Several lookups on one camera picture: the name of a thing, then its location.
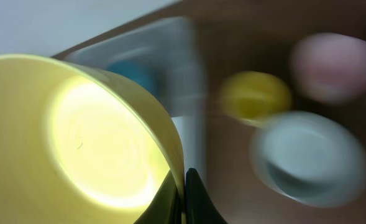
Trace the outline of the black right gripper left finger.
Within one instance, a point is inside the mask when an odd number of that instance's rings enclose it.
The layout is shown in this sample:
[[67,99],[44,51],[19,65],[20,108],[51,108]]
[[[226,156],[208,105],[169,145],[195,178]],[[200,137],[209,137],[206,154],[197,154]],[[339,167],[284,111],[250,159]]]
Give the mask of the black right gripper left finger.
[[181,224],[181,203],[169,171],[151,204],[134,224]]

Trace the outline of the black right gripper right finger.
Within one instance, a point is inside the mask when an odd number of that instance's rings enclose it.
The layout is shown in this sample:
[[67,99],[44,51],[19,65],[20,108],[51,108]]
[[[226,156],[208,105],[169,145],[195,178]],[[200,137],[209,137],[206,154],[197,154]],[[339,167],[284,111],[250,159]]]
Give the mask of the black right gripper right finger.
[[189,168],[186,173],[185,203],[187,224],[227,224],[194,168]]

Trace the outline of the grey plastic bowl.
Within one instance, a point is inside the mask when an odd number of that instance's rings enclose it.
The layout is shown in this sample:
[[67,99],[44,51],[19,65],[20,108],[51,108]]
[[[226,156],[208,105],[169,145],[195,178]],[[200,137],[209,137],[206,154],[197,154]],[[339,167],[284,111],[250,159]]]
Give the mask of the grey plastic bowl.
[[361,143],[318,114],[294,111],[272,117],[255,132],[250,159],[267,187],[312,207],[339,207],[366,188]]

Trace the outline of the yellow plastic bowl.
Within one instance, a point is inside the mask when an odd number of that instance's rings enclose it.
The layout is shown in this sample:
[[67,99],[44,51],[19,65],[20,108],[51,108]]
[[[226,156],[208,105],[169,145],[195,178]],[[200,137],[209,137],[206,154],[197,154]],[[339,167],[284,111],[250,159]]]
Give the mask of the yellow plastic bowl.
[[0,223],[135,223],[183,150],[162,104],[116,73],[0,55]]

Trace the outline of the dark blue bowl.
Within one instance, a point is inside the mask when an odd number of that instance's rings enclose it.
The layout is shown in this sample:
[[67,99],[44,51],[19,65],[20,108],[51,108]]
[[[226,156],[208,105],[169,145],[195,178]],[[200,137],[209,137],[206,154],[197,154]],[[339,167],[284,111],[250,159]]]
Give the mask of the dark blue bowl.
[[157,81],[153,73],[133,60],[119,60],[110,64],[107,71],[122,75],[145,88],[153,96],[157,97]]

